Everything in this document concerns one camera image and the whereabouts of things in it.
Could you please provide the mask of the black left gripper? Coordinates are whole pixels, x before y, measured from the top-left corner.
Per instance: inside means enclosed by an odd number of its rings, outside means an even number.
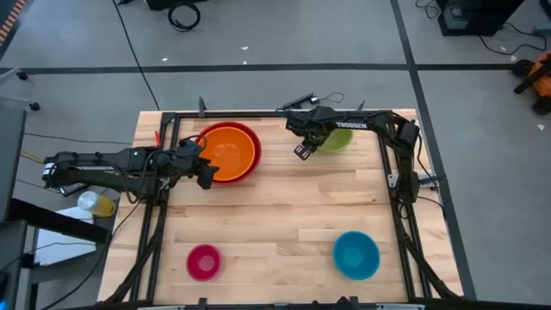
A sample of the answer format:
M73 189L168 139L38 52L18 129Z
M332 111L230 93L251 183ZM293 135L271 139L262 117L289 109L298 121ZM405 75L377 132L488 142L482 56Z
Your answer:
M183 140L178 146L168 150L168 176L197 176L197 184L202 189L210 189L219 167L210 167L210 159L200 157L202 147L193 140Z

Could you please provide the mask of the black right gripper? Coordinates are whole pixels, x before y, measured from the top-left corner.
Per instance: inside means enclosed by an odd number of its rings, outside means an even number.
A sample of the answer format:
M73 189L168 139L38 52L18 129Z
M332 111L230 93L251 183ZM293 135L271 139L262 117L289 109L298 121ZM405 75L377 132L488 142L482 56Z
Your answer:
M288 111L285 117L286 129L304 139L302 145L294 148L294 154L302 161L316 152L317 146L323 145L332 132L332 125L314 120L309 112Z

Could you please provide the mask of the large orange bowl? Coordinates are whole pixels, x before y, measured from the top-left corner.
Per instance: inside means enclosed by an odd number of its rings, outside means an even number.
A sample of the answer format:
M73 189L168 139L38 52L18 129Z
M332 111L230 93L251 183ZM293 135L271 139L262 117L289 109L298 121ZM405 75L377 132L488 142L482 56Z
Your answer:
M214 181L231 182L243 176L252 166L256 147L250 135L238 127L223 126L210 129L197 139L203 147L201 157L219 169Z

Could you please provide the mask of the small green bowl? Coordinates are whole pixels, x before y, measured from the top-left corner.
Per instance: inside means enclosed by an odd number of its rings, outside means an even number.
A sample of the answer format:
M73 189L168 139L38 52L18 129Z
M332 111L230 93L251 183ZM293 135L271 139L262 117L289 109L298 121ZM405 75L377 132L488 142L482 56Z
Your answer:
M318 147L320 152L340 152L353 139L353 132L349 129L335 129L325 142Z

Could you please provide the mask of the large red bowl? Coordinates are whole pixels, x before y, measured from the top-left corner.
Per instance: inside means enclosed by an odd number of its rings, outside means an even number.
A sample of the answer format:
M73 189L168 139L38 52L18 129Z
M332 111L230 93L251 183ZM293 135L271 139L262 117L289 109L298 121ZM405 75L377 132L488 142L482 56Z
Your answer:
M250 135L250 137L252 138L252 140L254 142L254 145L256 147L256 156L254 158L253 164L252 164L251 168L243 176L241 176L241 177L239 177L239 178L237 178L237 179L235 179L231 182L218 183L218 182L214 181L214 184L216 184L216 185L234 185L236 183L243 182L247 177L249 177L255 171L255 169L257 168L257 166L260 162L260 159L262 157L262 146L261 146L261 142L260 142L260 139L258 138L257 134L250 127L246 126L243 123L239 123L239 122L235 122L235 121L216 122L213 125L210 125L210 126L206 127L205 129L203 129L200 133L199 138L201 138L202 134L207 132L208 130L215 129L217 127L223 127L223 126L238 127L240 129L242 129L243 131L245 131L246 133L248 133Z

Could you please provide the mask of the small magenta bowl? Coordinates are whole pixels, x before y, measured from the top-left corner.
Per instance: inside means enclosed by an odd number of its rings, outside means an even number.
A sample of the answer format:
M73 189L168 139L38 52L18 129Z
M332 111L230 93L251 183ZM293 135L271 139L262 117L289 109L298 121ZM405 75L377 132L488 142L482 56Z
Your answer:
M189 252L186 258L186 270L192 279L207 282L220 273L221 263L222 256L215 246L201 244Z

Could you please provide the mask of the yellow clear plastic bottle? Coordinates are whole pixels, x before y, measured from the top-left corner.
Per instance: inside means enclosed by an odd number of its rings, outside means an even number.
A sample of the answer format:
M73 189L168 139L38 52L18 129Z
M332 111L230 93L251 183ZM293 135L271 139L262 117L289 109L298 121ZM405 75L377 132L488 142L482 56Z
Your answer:
M98 217L109 217L115 212L115 203L93 191L83 192L77 199L77 206Z

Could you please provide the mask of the blue bowl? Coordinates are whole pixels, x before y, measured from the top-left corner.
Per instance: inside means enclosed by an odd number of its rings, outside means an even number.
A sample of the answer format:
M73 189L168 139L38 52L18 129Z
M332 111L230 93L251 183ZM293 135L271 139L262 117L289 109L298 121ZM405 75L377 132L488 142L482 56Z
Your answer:
M381 252L375 241L364 232L349 231L341 234L332 249L333 262L345 277L368 280L381 264Z

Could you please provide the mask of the black desk beam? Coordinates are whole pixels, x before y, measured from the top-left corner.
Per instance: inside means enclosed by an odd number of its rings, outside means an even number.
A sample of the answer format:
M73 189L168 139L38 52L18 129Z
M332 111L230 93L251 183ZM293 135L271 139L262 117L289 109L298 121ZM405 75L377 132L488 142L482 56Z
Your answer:
M12 198L3 211L0 211L0 218L8 222L23 220L30 226L99 244L105 244L110 239L110 231L106 228L16 198Z

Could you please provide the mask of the white sheet board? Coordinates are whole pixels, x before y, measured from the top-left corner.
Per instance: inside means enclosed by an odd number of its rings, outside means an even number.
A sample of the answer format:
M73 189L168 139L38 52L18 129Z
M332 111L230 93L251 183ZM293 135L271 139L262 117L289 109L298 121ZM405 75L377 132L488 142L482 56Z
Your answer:
M34 262L39 266L61 263L96 250L96 244L92 241L44 229L38 231L36 247Z

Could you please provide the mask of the dark monitor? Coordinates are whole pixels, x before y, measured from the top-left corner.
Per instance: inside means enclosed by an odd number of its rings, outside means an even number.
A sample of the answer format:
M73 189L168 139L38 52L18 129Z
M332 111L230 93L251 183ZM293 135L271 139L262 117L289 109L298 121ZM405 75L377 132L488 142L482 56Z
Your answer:
M9 216L25 120L23 110L0 110L0 225Z

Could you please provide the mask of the black equipment box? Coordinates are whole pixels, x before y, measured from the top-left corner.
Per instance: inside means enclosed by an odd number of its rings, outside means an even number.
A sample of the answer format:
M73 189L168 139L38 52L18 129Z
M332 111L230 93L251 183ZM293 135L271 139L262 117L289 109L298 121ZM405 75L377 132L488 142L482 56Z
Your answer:
M493 36L524 0L436 0L443 36Z

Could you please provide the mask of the orange wheeled machine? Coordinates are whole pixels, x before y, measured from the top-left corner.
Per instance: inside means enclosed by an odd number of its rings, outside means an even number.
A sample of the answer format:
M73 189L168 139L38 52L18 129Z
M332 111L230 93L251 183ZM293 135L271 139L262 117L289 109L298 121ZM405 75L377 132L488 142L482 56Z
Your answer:
M527 59L518 60L511 72L523 81L513 90L515 94L522 94L532 88L538 95L532 105L537 115L551 114L551 50L547 50L537 61Z

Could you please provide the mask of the orange black hazard strip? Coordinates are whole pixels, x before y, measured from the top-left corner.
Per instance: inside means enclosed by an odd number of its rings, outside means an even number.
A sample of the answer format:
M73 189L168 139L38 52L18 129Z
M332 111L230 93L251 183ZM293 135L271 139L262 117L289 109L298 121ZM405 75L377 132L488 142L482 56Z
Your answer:
M28 0L0 0L0 47L8 41L27 5Z

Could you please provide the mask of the black aluminium table frame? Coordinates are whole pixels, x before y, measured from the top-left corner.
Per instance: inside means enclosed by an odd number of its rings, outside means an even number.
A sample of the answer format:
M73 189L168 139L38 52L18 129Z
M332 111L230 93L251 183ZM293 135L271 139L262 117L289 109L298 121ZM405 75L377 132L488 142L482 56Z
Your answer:
M282 118L261 111L227 114L258 136L262 157L243 182L201 189L184 178L170 192L153 295L157 305L405 301L406 284L424 285L412 257L399 246L394 223L415 222L426 261L451 291L463 294L439 194L421 189L412 211L391 205L391 150L374 133L357 131L341 152L294 155L299 139ZM354 281L335 267L332 247L348 231L369 235L381 252L374 276ZM198 282L186 270L197 245L215 246L220 273Z

